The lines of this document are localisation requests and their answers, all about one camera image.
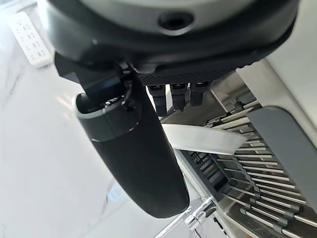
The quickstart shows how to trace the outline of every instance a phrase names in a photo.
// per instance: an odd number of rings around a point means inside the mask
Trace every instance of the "mesh vent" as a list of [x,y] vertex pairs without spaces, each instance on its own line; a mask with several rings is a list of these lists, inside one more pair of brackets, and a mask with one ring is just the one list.
[[181,84],[213,81],[219,79],[220,77],[226,75],[233,70],[234,68],[227,68],[222,70],[199,71],[166,76],[154,74],[139,74],[138,77],[141,80],[142,84],[145,86]]

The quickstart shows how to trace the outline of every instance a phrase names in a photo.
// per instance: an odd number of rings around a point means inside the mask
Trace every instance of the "white power strip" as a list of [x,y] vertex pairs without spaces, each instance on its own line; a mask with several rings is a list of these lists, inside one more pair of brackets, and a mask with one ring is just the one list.
[[32,66],[40,68],[53,62],[53,57],[26,13],[14,14],[7,22]]

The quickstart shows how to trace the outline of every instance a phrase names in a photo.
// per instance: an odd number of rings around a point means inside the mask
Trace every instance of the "stainless steel bar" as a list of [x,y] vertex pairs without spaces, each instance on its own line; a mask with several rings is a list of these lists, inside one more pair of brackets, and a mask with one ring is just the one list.
[[226,198],[229,198],[230,200],[232,200],[232,201],[234,201],[234,202],[236,202],[236,203],[239,203],[239,204],[243,205],[243,206],[246,206],[246,205],[247,205],[247,203],[245,203],[245,202],[243,202],[243,201],[240,201],[239,199],[237,199],[237,198],[235,198],[235,197],[232,197],[232,196],[230,196],[230,195],[228,195],[228,194],[226,194],[226,193],[223,193],[222,195],[223,195],[224,197],[226,197]]
[[284,235],[289,236],[289,237],[291,237],[291,238],[304,238],[304,237],[302,237],[302,236],[299,236],[299,235],[297,235],[297,234],[294,234],[294,233],[290,232],[289,230],[287,230],[287,229],[285,229],[285,228],[282,229],[282,232],[283,232]]
[[251,196],[255,196],[256,194],[253,193],[253,192],[250,192],[250,191],[247,191],[247,190],[244,190],[244,189],[241,189],[239,187],[235,187],[235,186],[230,186],[230,188],[236,190],[236,191],[239,191],[239,192],[243,192],[243,193],[246,193],[248,195],[251,195]]
[[247,124],[249,122],[250,122],[250,120],[247,117],[245,117],[245,118],[240,118],[240,119],[237,119],[237,120],[233,120],[233,121],[224,123],[222,125],[214,126],[213,128],[225,130],[225,129],[228,129],[228,128],[244,125],[244,124]]
[[234,181],[237,181],[237,182],[242,182],[242,183],[250,184],[249,181],[243,180],[243,179],[239,179],[239,178],[230,178],[230,180],[234,180]]
[[[255,214],[253,214],[253,213],[251,213],[249,211],[246,212],[246,215],[248,215],[249,217],[252,217],[253,219],[255,219],[255,220],[267,225],[268,227],[273,228],[273,226],[274,226],[273,223],[271,223],[271,222],[269,222],[269,221],[267,221],[267,220],[255,215]],[[304,237],[299,236],[299,235],[297,235],[297,234],[295,234],[295,233],[293,233],[293,232],[291,232],[291,231],[289,231],[289,230],[287,230],[285,228],[282,229],[282,233],[284,235],[290,237],[290,238],[304,238]]]
[[216,101],[219,103],[219,105],[222,107],[222,109],[228,113],[229,111],[227,110],[227,108],[224,106],[224,104],[220,101],[220,99],[218,98],[218,96],[216,95],[216,93],[211,89],[210,90],[211,94],[213,95],[213,97],[216,99]]
[[244,168],[246,170],[259,170],[259,171],[273,172],[273,173],[278,173],[278,174],[284,173],[283,170],[270,169],[270,168],[260,168],[260,167],[253,167],[253,166],[242,166],[242,168]]
[[275,161],[262,161],[262,160],[238,160],[241,164],[255,164],[255,165],[278,165]]
[[244,142],[245,144],[253,144],[253,143],[263,143],[260,139],[252,139]]
[[269,212],[266,212],[266,211],[264,211],[264,210],[262,210],[262,209],[260,209],[260,208],[251,206],[251,209],[254,210],[254,211],[256,211],[256,212],[259,212],[259,213],[261,213],[261,214],[263,214],[263,215],[265,215],[265,216],[267,216],[267,217],[270,217],[270,218],[272,218],[272,219],[274,219],[274,220],[277,220],[277,221],[280,220],[280,218],[279,218],[278,216],[276,216],[276,215],[274,215],[274,214],[271,214],[271,213],[269,213]]
[[244,109],[252,108],[252,107],[254,107],[254,106],[258,105],[258,104],[259,104],[259,102],[257,100],[254,100],[253,102],[250,102],[250,103],[244,105],[243,108]]
[[232,114],[230,116],[227,116],[225,118],[223,118],[221,121],[222,122],[229,122],[229,121],[232,121],[236,118],[242,118],[244,117],[249,111],[251,111],[253,108],[248,108],[248,109],[245,109],[243,111],[240,111],[238,113],[235,113],[235,114]]
[[256,200],[256,204],[257,204],[257,205],[260,205],[260,206],[262,206],[262,207],[266,207],[266,208],[268,208],[268,209],[270,209],[270,210],[272,210],[272,211],[275,211],[275,212],[278,212],[278,213],[281,213],[281,214],[286,214],[285,210],[280,209],[280,208],[275,207],[275,206],[271,206],[271,205],[269,205],[269,204],[267,204],[267,203],[264,203],[264,202],[261,202],[261,201]]
[[[235,187],[235,186],[230,186],[230,188],[234,189],[234,190],[237,190],[239,192],[249,193],[249,191],[241,189],[241,188],[238,188],[238,187]],[[290,203],[281,202],[281,201],[278,201],[278,200],[275,200],[275,199],[272,199],[272,198],[268,198],[268,197],[265,197],[265,196],[262,196],[262,195],[260,195],[260,198],[263,199],[263,200],[266,200],[266,201],[269,201],[269,202],[276,203],[278,205],[287,207],[287,208],[291,208],[292,207],[292,205]]]
[[224,168],[223,170],[226,170],[226,171],[231,171],[231,172],[237,172],[237,173],[242,173],[242,171],[241,171],[241,170],[230,169],[230,168]]
[[304,200],[301,200],[301,199],[298,199],[298,198],[289,197],[289,196],[285,196],[285,195],[282,195],[280,193],[270,192],[270,191],[267,191],[265,189],[260,189],[260,192],[263,192],[263,193],[266,193],[266,194],[269,194],[269,195],[272,195],[272,196],[280,197],[280,198],[283,198],[285,200],[289,200],[289,201],[293,201],[293,202],[297,202],[297,203],[300,203],[300,204],[307,205],[307,202],[304,201]]
[[278,191],[278,192],[283,192],[283,193],[290,194],[290,195],[294,195],[294,196],[299,196],[299,197],[302,196],[299,192],[293,192],[293,191],[284,190],[284,189],[280,189],[280,188],[276,188],[276,187],[266,186],[266,185],[263,185],[263,184],[258,184],[258,183],[256,183],[256,186],[257,186],[257,187],[260,187],[260,188],[263,187],[263,188],[267,188],[267,189],[270,189],[270,190],[274,190],[274,191]]
[[305,217],[302,217],[302,216],[299,216],[299,215],[295,215],[294,216],[294,218],[296,219],[296,220],[298,220],[298,221],[301,221],[301,222],[304,222],[304,223],[306,223],[306,224],[308,224],[308,225],[311,225],[311,226],[313,226],[313,227],[317,227],[317,222],[314,222],[314,221],[312,221],[312,220],[310,220],[310,219],[307,219],[307,218],[305,218]]
[[[255,194],[254,194],[253,192],[250,192],[250,191],[247,191],[247,190],[238,188],[238,187],[230,186],[230,188],[232,188],[232,189],[234,189],[234,190],[236,190],[236,191],[239,191],[239,192],[246,193],[246,194],[251,195],[251,196],[255,196]],[[256,204],[257,204],[257,205],[260,205],[260,206],[262,206],[262,207],[268,208],[268,209],[270,209],[270,210],[272,210],[272,211],[278,212],[278,213],[280,213],[280,214],[283,214],[283,215],[286,214],[285,210],[283,210],[283,209],[281,209],[281,208],[278,208],[278,207],[275,207],[275,206],[272,206],[272,205],[270,205],[270,204],[264,203],[264,202],[262,202],[262,201],[256,200]],[[307,218],[305,218],[305,217],[302,217],[302,216],[300,216],[300,215],[297,215],[297,214],[296,214],[296,215],[294,215],[294,218],[295,218],[297,221],[306,223],[306,224],[311,225],[311,226],[313,226],[313,227],[317,227],[317,222],[314,222],[314,221],[312,221],[312,220],[310,220],[310,219],[307,219]]]
[[224,161],[224,162],[234,162],[233,160],[231,159],[217,159],[218,161]]
[[254,151],[254,150],[266,150],[265,146],[253,146],[253,147],[240,147],[237,151]]
[[244,135],[244,136],[255,135],[254,131],[247,131],[247,132],[243,132],[241,134]]
[[253,154],[253,155],[245,155],[245,154],[234,154],[235,157],[245,157],[245,158],[273,158],[272,155],[266,154]]
[[[251,103],[249,103],[249,104],[246,104],[246,105],[243,107],[243,108],[244,108],[243,111],[245,111],[245,114],[246,114],[247,112],[249,112],[250,110],[252,110],[254,106],[256,106],[256,105],[258,105],[258,104],[259,104],[259,102],[258,102],[257,100],[255,100],[255,101],[253,101],[253,102],[251,102]],[[225,117],[224,119],[232,118],[234,115],[239,115],[239,114],[241,114],[241,113],[243,112],[243,111],[241,111],[241,112],[238,112],[238,113],[233,114],[235,111],[236,111],[235,109],[232,110],[232,111],[230,111],[230,113],[232,113],[232,115],[227,116],[227,117]],[[216,117],[216,118],[214,118],[214,119],[208,121],[208,122],[207,122],[207,125],[212,124],[213,122],[217,121],[217,120],[220,119],[221,117],[222,117],[222,116],[219,116],[219,117]]]
[[292,184],[286,184],[286,183],[282,183],[282,182],[274,182],[274,181],[261,179],[261,178],[252,178],[252,180],[257,181],[257,182],[269,183],[269,184],[273,184],[273,185],[280,186],[280,187],[295,189],[295,186]]
[[287,208],[291,208],[292,207],[292,205],[290,203],[278,201],[278,200],[275,200],[275,199],[272,199],[272,198],[269,198],[269,197],[265,197],[265,196],[262,196],[262,195],[261,195],[261,199],[263,199],[265,201],[268,201],[268,202],[272,202],[272,203],[281,205],[283,207],[287,207]]
[[259,222],[261,222],[261,223],[267,225],[268,227],[273,228],[273,223],[271,223],[271,222],[269,222],[269,221],[267,221],[267,220],[265,220],[265,219],[263,219],[263,218],[261,218],[261,217],[258,217],[257,215],[255,215],[255,214],[253,214],[253,213],[251,213],[251,212],[246,212],[246,214],[247,214],[249,217],[252,217],[253,219],[255,219],[255,220],[257,220],[257,221],[259,221]]
[[258,176],[258,177],[263,177],[263,178],[268,178],[268,179],[277,179],[277,180],[287,181],[287,182],[290,181],[290,179],[288,177],[282,177],[282,176],[266,175],[266,174],[253,173],[253,172],[247,172],[247,174],[251,175],[251,176]]

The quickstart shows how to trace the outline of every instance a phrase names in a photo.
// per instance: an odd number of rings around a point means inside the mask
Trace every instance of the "metal grill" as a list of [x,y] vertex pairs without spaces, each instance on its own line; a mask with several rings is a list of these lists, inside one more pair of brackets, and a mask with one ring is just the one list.
[[259,107],[257,102],[251,103],[243,111],[213,119],[206,125],[248,138],[234,156],[216,157],[230,177],[231,191],[222,195],[238,204],[241,213],[272,228],[281,237],[316,237],[316,213],[246,117]]

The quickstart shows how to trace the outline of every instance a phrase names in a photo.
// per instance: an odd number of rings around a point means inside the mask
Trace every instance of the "white marble floor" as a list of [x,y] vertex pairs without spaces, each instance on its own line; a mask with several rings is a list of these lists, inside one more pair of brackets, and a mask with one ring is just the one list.
[[0,8],[0,238],[154,237],[171,219],[146,214],[113,179],[71,111],[82,88],[53,65],[32,68],[6,25],[23,9],[53,52],[31,2]]

